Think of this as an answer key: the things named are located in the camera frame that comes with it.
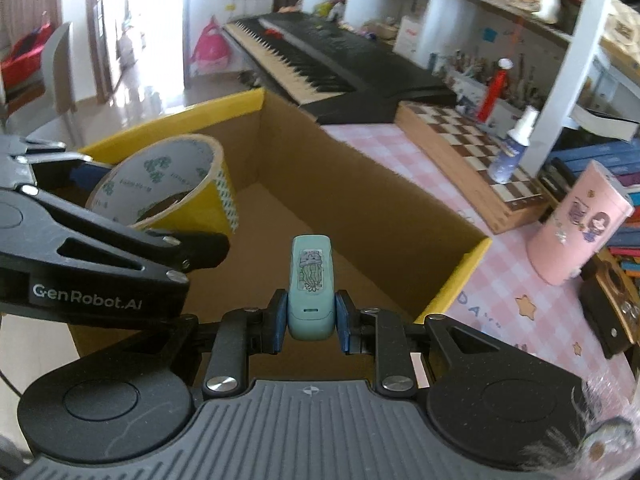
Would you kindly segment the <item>teal correction tape dispenser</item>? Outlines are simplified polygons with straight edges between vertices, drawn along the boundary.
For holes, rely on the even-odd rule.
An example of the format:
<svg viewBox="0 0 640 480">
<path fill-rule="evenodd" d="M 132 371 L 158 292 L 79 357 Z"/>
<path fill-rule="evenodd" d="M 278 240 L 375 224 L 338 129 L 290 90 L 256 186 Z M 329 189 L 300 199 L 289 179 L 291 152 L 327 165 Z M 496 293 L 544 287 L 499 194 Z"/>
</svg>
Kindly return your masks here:
<svg viewBox="0 0 640 480">
<path fill-rule="evenodd" d="M 288 331 L 300 341 L 326 340 L 335 326 L 332 246 L 326 235 L 299 235 L 292 244 Z"/>
</svg>

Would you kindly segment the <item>yellow tape roll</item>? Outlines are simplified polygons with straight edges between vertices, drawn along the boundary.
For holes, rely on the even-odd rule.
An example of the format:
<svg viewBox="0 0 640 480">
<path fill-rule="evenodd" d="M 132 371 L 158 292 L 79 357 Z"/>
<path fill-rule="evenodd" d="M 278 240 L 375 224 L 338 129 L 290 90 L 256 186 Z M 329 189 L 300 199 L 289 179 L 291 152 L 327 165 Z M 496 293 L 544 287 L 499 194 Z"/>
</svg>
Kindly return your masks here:
<svg viewBox="0 0 640 480">
<path fill-rule="evenodd" d="M 139 231 L 230 237 L 240 223 L 224 148 L 195 133 L 154 143 L 125 159 L 93 189 L 86 208 Z"/>
</svg>

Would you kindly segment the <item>pink checkered desk mat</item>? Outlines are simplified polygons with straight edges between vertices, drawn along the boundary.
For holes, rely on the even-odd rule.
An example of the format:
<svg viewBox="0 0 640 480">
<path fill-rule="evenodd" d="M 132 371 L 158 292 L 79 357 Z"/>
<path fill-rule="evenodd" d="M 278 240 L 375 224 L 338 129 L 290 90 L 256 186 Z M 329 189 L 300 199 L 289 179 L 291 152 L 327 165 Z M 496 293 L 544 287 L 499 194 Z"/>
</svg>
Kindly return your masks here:
<svg viewBox="0 0 640 480">
<path fill-rule="evenodd" d="M 530 466 L 558 479 L 623 479 L 639 469 L 639 387 L 623 356 L 605 359 L 582 314 L 580 281 L 545 283 L 525 245 L 536 226 L 491 237 L 491 245 L 448 314 L 481 332 L 585 379 L 587 405 L 578 418 L 587 440 L 557 432 L 526 452 Z"/>
</svg>

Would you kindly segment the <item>yellow cardboard box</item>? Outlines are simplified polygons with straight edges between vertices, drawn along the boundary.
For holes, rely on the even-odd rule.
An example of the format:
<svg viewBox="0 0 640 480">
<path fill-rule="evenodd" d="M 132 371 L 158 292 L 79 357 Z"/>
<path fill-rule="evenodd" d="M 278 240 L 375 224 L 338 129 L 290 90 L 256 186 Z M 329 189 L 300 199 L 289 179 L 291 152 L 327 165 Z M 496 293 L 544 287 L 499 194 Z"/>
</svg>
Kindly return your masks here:
<svg viewBox="0 0 640 480">
<path fill-rule="evenodd" d="M 87 153 L 114 165 L 183 133 L 220 142 L 240 213 L 227 259 L 190 276 L 184 308 L 204 322 L 261 306 L 288 284 L 298 234 L 329 237 L 336 284 L 360 304 L 415 321 L 446 310 L 490 247 L 485 233 L 440 200 L 264 90 L 157 118 Z"/>
</svg>

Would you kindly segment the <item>wooden chess board box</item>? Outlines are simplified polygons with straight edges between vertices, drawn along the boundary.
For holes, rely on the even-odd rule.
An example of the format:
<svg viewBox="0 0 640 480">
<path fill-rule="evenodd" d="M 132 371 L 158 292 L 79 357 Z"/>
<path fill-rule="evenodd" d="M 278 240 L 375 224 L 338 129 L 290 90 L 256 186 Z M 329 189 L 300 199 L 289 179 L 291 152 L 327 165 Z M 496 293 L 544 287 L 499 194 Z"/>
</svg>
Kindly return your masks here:
<svg viewBox="0 0 640 480">
<path fill-rule="evenodd" d="M 500 146 L 452 107 L 402 102 L 395 125 L 437 166 L 495 234 L 538 221 L 549 208 L 537 181 L 518 168 L 505 184 L 488 176 Z"/>
</svg>

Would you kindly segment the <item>grey chair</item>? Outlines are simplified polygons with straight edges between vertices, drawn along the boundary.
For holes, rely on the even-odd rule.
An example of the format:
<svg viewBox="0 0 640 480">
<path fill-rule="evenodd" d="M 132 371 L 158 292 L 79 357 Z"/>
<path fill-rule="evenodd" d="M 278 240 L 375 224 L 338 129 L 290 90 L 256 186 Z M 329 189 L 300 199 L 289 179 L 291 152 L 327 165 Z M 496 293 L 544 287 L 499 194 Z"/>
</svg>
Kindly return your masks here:
<svg viewBox="0 0 640 480">
<path fill-rule="evenodd" d="M 28 136 L 58 122 L 66 129 L 73 146 L 84 144 L 74 118 L 77 107 L 70 65 L 71 28 L 70 22 L 63 23 L 47 40 L 41 57 L 43 95 L 9 114 L 4 123 L 6 133 Z"/>
</svg>

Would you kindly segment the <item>white spray bottle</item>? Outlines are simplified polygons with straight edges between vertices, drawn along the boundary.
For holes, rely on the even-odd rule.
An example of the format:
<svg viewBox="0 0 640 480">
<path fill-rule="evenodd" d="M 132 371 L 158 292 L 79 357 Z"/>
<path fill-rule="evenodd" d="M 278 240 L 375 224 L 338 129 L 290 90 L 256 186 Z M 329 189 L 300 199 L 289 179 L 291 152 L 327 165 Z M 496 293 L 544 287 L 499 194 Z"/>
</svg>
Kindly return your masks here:
<svg viewBox="0 0 640 480">
<path fill-rule="evenodd" d="M 500 144 L 495 160 L 487 169 L 488 177 L 498 184 L 509 182 L 515 169 L 518 168 L 525 151 L 529 147 L 539 110 L 528 106 L 523 115 L 506 134 Z"/>
</svg>

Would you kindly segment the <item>brown black desk device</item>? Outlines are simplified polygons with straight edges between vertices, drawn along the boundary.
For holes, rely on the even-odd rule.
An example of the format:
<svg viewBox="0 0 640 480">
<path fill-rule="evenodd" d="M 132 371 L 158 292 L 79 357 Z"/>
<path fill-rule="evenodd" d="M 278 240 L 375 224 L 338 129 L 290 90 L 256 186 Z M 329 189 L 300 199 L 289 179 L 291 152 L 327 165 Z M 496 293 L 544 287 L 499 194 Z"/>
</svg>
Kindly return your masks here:
<svg viewBox="0 0 640 480">
<path fill-rule="evenodd" d="M 638 346 L 638 292 L 607 249 L 601 249 L 582 268 L 578 299 L 608 360 Z"/>
</svg>

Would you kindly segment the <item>white pen holder cups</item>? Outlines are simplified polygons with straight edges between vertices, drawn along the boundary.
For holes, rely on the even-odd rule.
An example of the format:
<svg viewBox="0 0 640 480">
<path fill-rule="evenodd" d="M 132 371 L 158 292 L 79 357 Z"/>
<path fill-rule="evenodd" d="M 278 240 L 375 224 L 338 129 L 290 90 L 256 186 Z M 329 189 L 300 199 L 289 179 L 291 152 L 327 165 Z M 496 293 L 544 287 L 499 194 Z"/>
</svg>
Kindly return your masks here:
<svg viewBox="0 0 640 480">
<path fill-rule="evenodd" d="M 464 117 L 477 120 L 492 80 L 498 73 L 498 62 L 487 58 L 466 55 L 461 50 L 454 54 L 432 53 L 427 68 L 439 76 L 457 96 L 456 109 Z M 520 54 L 515 65 L 506 74 L 506 81 L 488 118 L 480 128 L 498 136 L 506 133 L 521 118 L 528 106 L 541 110 L 544 96 L 534 83 L 532 67 L 525 73 L 524 55 Z"/>
</svg>

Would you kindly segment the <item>pink backpack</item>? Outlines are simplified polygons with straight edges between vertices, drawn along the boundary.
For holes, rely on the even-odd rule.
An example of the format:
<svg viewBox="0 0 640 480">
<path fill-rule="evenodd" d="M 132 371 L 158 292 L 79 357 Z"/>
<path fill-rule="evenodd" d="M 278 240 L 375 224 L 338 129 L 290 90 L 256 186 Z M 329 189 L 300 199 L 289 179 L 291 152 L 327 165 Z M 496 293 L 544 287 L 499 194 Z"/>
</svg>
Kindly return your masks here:
<svg viewBox="0 0 640 480">
<path fill-rule="evenodd" d="M 222 29 L 213 15 L 202 29 L 192 51 L 190 63 L 194 73 L 208 75 L 226 70 L 231 61 L 231 49 L 224 39 Z"/>
</svg>

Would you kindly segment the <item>black electronic keyboard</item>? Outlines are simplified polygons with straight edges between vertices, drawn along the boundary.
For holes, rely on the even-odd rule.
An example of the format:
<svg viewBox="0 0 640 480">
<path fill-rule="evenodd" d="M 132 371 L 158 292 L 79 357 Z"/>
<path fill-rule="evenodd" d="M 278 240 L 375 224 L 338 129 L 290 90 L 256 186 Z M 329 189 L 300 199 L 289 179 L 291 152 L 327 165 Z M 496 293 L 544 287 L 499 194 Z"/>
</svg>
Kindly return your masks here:
<svg viewBox="0 0 640 480">
<path fill-rule="evenodd" d="M 442 79 L 316 16 L 239 18 L 222 33 L 247 62 L 255 87 L 277 93 L 321 125 L 389 124 L 401 102 L 457 101 Z"/>
</svg>

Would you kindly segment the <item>white bookshelf unit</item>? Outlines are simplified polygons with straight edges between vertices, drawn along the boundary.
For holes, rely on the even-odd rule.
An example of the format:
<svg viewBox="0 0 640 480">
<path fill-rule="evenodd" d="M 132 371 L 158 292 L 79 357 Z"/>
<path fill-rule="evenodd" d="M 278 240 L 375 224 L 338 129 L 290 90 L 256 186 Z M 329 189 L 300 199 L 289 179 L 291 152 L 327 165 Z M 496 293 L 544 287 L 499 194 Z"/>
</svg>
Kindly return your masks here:
<svg viewBox="0 0 640 480">
<path fill-rule="evenodd" d="M 310 13 L 329 0 L 302 0 Z M 524 168 L 536 174 L 567 125 L 588 80 L 611 0 L 582 0 L 566 34 L 520 9 L 495 0 L 345 0 L 344 19 L 358 28 L 368 21 L 416 14 L 419 22 L 412 62 L 432 66 L 439 55 L 476 53 L 488 61 L 510 58 L 526 81 L 546 96 Z"/>
</svg>

